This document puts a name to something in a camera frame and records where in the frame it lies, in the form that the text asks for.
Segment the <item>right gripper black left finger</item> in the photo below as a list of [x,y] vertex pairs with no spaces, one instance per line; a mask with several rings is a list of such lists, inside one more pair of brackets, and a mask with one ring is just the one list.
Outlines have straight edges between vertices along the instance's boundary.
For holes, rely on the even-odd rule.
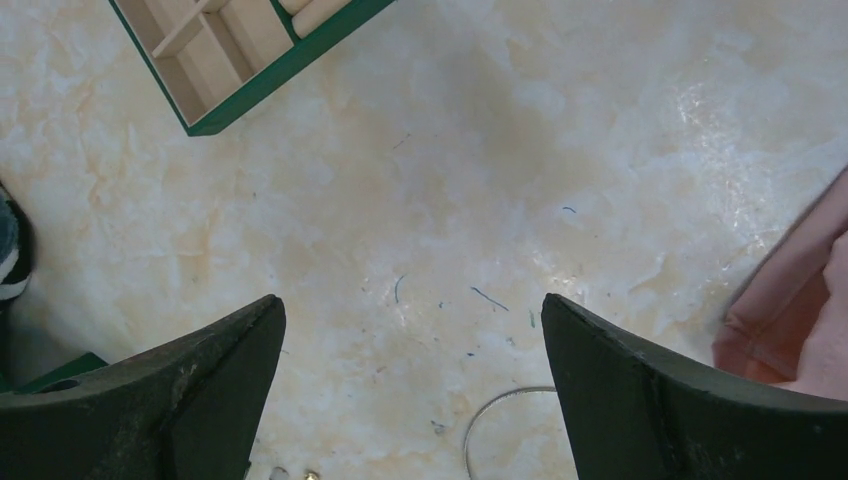
[[118,363],[1,397],[5,479],[242,479],[286,328],[274,295]]

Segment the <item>green jewelry box with lid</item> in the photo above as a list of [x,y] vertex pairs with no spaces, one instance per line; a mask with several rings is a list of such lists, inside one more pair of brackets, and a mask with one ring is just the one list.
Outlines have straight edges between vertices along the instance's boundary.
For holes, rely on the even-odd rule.
[[108,366],[108,363],[106,361],[104,361],[94,353],[88,352],[30,381],[29,383],[18,387],[13,387],[4,377],[1,377],[1,393],[39,393],[45,388],[55,383],[70,385],[70,379],[72,377],[82,375],[106,366]]

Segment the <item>green compartment jewelry tray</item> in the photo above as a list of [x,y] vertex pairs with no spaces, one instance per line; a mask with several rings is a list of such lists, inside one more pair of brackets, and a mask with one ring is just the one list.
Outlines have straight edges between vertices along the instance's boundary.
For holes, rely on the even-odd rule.
[[390,0],[110,0],[185,133],[215,135]]

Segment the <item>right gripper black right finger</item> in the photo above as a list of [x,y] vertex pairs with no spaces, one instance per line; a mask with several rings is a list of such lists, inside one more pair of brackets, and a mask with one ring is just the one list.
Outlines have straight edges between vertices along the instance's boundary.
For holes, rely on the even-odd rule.
[[756,383],[554,293],[546,353],[582,479],[843,479],[847,405]]

